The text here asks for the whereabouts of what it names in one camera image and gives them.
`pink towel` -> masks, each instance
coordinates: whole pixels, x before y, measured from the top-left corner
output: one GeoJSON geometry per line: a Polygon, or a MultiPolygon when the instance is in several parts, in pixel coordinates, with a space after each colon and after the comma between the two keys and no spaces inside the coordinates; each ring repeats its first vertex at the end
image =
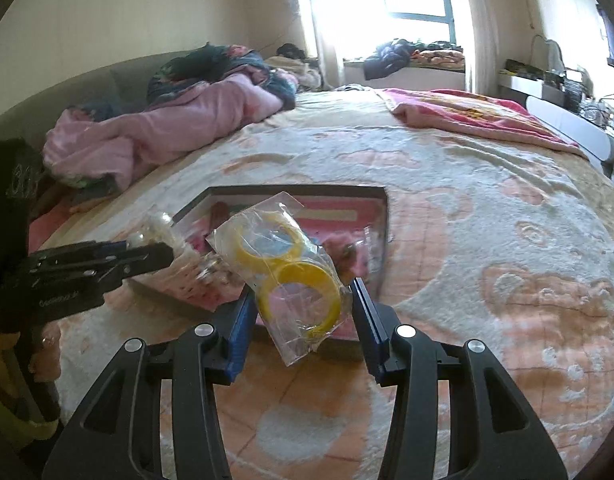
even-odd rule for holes
{"type": "Polygon", "coordinates": [[[460,90],[417,92],[388,88],[383,97],[396,117],[414,128],[437,128],[486,139],[535,144],[585,156],[547,129],[521,105],[460,90]]]}
{"type": "Polygon", "coordinates": [[[154,167],[279,111],[282,101],[236,73],[177,99],[100,123],[65,110],[47,133],[44,162],[63,180],[111,174],[120,190],[154,167]]]}
{"type": "Polygon", "coordinates": [[[58,228],[68,221],[69,205],[71,197],[67,196],[60,200],[53,209],[29,224],[29,253],[34,253],[40,249],[43,243],[49,240],[58,228]]]}

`blue gripper pad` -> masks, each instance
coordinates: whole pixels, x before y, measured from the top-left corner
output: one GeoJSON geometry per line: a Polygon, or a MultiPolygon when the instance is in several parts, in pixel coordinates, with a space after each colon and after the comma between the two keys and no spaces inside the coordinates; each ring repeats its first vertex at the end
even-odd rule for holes
{"type": "Polygon", "coordinates": [[[228,363],[225,368],[225,375],[230,382],[236,379],[245,365],[247,349],[251,341],[251,333],[253,332],[258,316],[256,297],[251,289],[249,289],[245,297],[242,298],[242,302],[242,307],[238,311],[236,319],[233,321],[231,333],[227,340],[228,363]]]}

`bedspread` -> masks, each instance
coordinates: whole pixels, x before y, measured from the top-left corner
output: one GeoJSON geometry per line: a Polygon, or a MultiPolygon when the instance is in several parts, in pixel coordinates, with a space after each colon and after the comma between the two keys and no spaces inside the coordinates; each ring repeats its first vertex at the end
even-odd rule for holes
{"type": "MultiPolygon", "coordinates": [[[[158,168],[70,219],[48,246],[114,238],[148,210],[175,212],[208,186],[310,182],[387,188],[380,301],[438,340],[483,339],[577,472],[614,423],[614,189],[577,155],[412,130],[373,92],[305,94],[296,110],[158,168]]],[[[127,286],[106,300],[61,322],[66,416],[127,338],[154,343],[193,323],[127,286]]],[[[377,477],[395,391],[377,387],[364,363],[311,355],[286,368],[273,346],[255,342],[242,375],[216,396],[234,478],[377,477]]],[[[448,455],[444,390],[436,476],[448,455]]]]}

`windowsill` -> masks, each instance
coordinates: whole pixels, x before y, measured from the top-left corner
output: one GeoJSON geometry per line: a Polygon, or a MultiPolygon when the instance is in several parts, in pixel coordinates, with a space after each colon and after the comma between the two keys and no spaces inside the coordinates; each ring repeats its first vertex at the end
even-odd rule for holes
{"type": "MultiPolygon", "coordinates": [[[[354,60],[354,61],[344,61],[343,62],[344,66],[349,66],[349,67],[356,67],[356,68],[362,68],[363,67],[363,61],[362,60],[354,60]]],[[[456,72],[456,73],[465,73],[465,69],[464,68],[460,68],[458,70],[452,69],[452,68],[443,68],[440,66],[412,66],[412,65],[407,65],[404,68],[401,68],[401,70],[404,70],[406,68],[414,68],[414,69],[418,69],[418,70],[442,70],[443,72],[456,72]]]]}

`yellow tape roll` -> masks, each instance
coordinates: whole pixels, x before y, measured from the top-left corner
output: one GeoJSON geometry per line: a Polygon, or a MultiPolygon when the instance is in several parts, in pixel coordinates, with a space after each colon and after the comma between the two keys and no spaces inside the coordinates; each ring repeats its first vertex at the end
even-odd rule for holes
{"type": "Polygon", "coordinates": [[[235,229],[235,236],[232,238],[231,246],[233,248],[233,257],[236,262],[252,270],[253,272],[274,272],[279,266],[286,264],[287,262],[293,262],[300,258],[305,249],[305,235],[301,229],[295,225],[287,216],[279,212],[259,212],[260,216],[270,224],[277,224],[283,231],[285,231],[291,241],[292,245],[289,247],[286,253],[278,254],[274,256],[258,256],[247,251],[243,245],[246,242],[246,238],[243,236],[244,227],[239,225],[235,229]]]}
{"type": "Polygon", "coordinates": [[[261,285],[258,294],[258,310],[265,320],[271,319],[269,296],[278,285],[286,283],[302,283],[317,290],[327,301],[329,307],[327,316],[318,325],[307,331],[309,338],[319,339],[324,337],[334,328],[340,316],[340,290],[327,270],[308,262],[290,262],[276,267],[273,276],[269,276],[261,285]]]}

